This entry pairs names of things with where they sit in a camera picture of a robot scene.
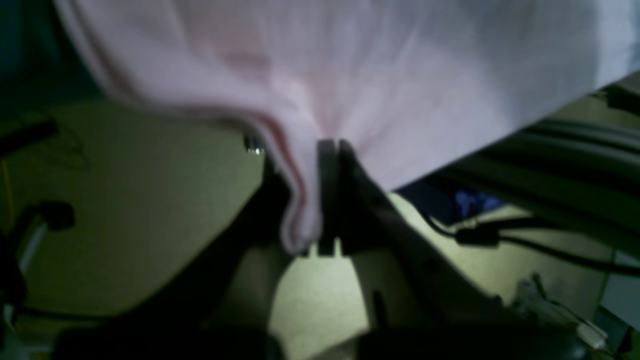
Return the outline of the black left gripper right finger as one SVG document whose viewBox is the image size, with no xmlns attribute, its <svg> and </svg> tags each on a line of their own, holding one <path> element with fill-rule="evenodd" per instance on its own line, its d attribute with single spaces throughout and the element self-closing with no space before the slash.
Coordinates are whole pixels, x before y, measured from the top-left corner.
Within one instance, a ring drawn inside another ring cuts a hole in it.
<svg viewBox="0 0 640 360">
<path fill-rule="evenodd" d="M 317 145 L 323 229 L 352 260 L 370 330 L 355 360 L 588 360 L 574 330 L 519 316 L 471 283 L 405 221 L 345 140 Z"/>
</svg>

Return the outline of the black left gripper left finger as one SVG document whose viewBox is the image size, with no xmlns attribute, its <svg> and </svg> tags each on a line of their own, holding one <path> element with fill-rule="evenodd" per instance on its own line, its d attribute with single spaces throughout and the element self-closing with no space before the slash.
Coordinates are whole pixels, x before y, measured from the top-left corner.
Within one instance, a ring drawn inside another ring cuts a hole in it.
<svg viewBox="0 0 640 360">
<path fill-rule="evenodd" d="M 281 245 L 289 200 L 283 172 L 266 157 L 260 186 L 226 230 L 125 319 L 144 327 L 265 330 L 292 260 Z"/>
</svg>

